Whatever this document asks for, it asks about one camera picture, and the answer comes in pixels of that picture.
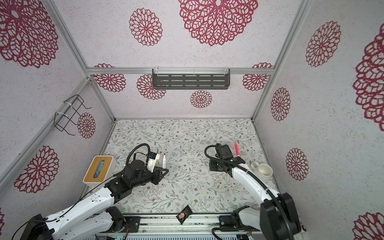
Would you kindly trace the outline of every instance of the pink highlighter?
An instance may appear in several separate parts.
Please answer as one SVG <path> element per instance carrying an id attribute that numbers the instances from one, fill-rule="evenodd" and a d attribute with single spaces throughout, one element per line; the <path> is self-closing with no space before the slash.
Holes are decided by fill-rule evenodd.
<path id="1" fill-rule="evenodd" d="M 237 142 L 235 141 L 235 148 L 236 148 L 236 154 L 238 155 L 238 156 L 240 156 L 240 154 L 239 154 L 239 148 L 237 147 Z"/>

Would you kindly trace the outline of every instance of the leaf pattern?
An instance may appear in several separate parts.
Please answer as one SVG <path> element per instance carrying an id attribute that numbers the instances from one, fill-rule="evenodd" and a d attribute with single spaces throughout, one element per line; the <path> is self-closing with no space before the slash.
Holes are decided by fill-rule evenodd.
<path id="1" fill-rule="evenodd" d="M 108 142 L 105 155 L 117 160 L 114 173 L 123 169 L 129 152 L 140 143 L 148 143 L 151 151 L 166 154 L 169 173 L 159 183 L 134 188 L 132 194 L 116 206 L 122 213 L 176 213 L 189 205 L 193 212 L 232 212 L 255 204 L 244 186 L 224 172 L 209 171 L 206 146 L 228 144 L 250 164 L 265 162 L 252 122 L 249 119 L 169 119 L 120 120 Z M 139 149 L 146 153 L 146 148 Z M 214 148 L 209 154 L 215 155 Z M 138 154 L 137 159 L 145 160 Z M 275 188 L 273 180 L 267 182 Z"/>

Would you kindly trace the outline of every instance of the white mug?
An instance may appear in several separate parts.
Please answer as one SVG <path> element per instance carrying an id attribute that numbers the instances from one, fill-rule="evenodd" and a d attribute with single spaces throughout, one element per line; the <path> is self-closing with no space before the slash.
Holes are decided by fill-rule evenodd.
<path id="1" fill-rule="evenodd" d="M 251 168 L 253 169 L 253 174 L 264 183 L 266 183 L 273 174 L 271 166 L 265 163 L 260 164 L 258 162 L 253 162 L 251 163 Z"/>

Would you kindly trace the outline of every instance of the large red mandala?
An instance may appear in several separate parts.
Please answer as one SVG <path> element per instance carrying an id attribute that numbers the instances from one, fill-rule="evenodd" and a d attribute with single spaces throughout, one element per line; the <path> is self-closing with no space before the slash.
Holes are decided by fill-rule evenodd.
<path id="1" fill-rule="evenodd" d="M 204 90 L 198 90 L 191 95 L 191 103 L 197 108 L 205 108 L 212 102 L 212 95 Z"/>
<path id="2" fill-rule="evenodd" d="M 23 67 L 49 65 L 58 49 L 57 39 L 55 26 L 40 1 L 1 1 L 0 51 L 5 60 Z"/>
<path id="3" fill-rule="evenodd" d="M 307 47 L 307 62 L 317 67 L 327 62 L 333 56 L 340 42 L 340 26 L 330 21 L 319 27 L 312 35 Z"/>
<path id="4" fill-rule="evenodd" d="M 285 88 L 279 88 L 273 94 L 271 101 L 271 113 L 276 121 L 283 120 L 291 107 L 291 98 Z"/>
<path id="5" fill-rule="evenodd" d="M 114 68 L 109 64 L 97 64 L 96 68 Z M 93 77 L 98 85 L 110 92 L 120 92 L 125 88 L 125 78 L 123 74 L 94 74 Z"/>
<path id="6" fill-rule="evenodd" d="M 1 208 L 0 208 L 0 236 L 1 236 L 1 230 L 3 230 L 3 226 L 4 226 L 4 214 L 1 213 Z"/>
<path id="7" fill-rule="evenodd" d="M 383 240 L 384 239 L 384 216 L 377 212 L 359 215 L 359 219 L 354 221 L 352 229 L 354 240 Z"/>
<path id="8" fill-rule="evenodd" d="M 270 63 L 259 63 L 253 66 L 253 68 L 272 68 Z M 246 89 L 251 91 L 257 91 L 263 89 L 267 82 L 269 75 L 267 74 L 246 74 L 243 76 L 243 85 Z"/>
<path id="9" fill-rule="evenodd" d="M 96 124 L 95 119 L 89 113 L 80 115 L 77 121 L 77 130 L 83 138 L 90 138 L 95 133 Z"/>
<path id="10" fill-rule="evenodd" d="M 364 117 L 372 119 L 384 131 L 384 24 L 379 34 L 364 49 L 356 66 L 356 104 L 364 109 Z"/>
<path id="11" fill-rule="evenodd" d="M 200 43 L 223 45 L 252 21 L 257 0 L 179 0 L 180 16 L 191 37 Z"/>
<path id="12" fill-rule="evenodd" d="M 163 35 L 159 19 L 153 12 L 144 8 L 139 8 L 132 13 L 129 28 L 133 37 L 146 46 L 157 44 Z"/>
<path id="13" fill-rule="evenodd" d="M 166 90 L 156 90 L 153 88 L 151 74 L 143 75 L 137 80 L 137 89 L 141 95 L 152 100 L 162 98 L 167 92 Z"/>
<path id="14" fill-rule="evenodd" d="M 58 168 L 59 159 L 55 151 L 49 146 L 43 146 L 13 185 L 21 192 L 36 193 L 49 186 L 55 179 Z"/>
<path id="15" fill-rule="evenodd" d="M 303 180 L 308 174 L 308 161 L 305 154 L 297 148 L 292 148 L 286 157 L 289 174 L 296 180 Z"/>

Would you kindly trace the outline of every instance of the black packet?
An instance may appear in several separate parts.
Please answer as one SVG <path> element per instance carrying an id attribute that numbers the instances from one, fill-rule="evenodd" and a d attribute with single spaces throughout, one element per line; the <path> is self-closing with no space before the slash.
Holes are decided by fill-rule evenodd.
<path id="1" fill-rule="evenodd" d="M 181 224 L 192 214 L 191 208 L 187 205 L 179 214 L 176 215 L 176 218 Z"/>

